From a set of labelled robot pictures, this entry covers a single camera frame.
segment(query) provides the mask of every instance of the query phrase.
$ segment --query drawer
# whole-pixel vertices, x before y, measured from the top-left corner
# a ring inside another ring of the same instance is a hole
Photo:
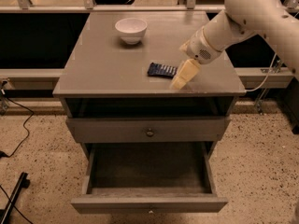
[[[221,140],[228,117],[179,119],[68,119],[78,143],[189,142]]]
[[[81,214],[219,212],[205,143],[133,143],[93,146]]]

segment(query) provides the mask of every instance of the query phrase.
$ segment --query desk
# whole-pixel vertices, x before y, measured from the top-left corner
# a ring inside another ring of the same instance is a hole
[[[142,18],[148,30],[129,46],[116,21]],[[245,89],[225,53],[183,90],[147,77],[151,62],[179,66],[178,48],[208,21],[205,12],[92,13],[54,90],[67,126],[90,160],[80,213],[218,212],[209,167]]]

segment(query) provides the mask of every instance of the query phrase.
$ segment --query white bowl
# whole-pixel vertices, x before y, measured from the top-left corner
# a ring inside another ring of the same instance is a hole
[[[115,24],[120,38],[127,44],[137,44],[147,31],[147,23],[142,19],[122,19]]]

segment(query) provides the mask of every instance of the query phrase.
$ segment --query speckled floor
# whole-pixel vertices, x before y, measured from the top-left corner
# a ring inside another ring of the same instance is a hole
[[[19,209],[35,224],[80,223],[299,223],[299,135],[274,102],[265,115],[238,102],[227,132],[210,159],[218,195],[229,203],[218,214],[80,215],[70,204],[81,193],[87,160],[65,125],[59,103],[31,106],[31,135],[14,157],[0,160],[0,184],[11,193],[21,172]],[[25,136],[25,112],[11,107],[0,117],[0,149],[11,153]],[[0,209],[6,197],[0,192]],[[12,224],[26,221],[16,212]]]

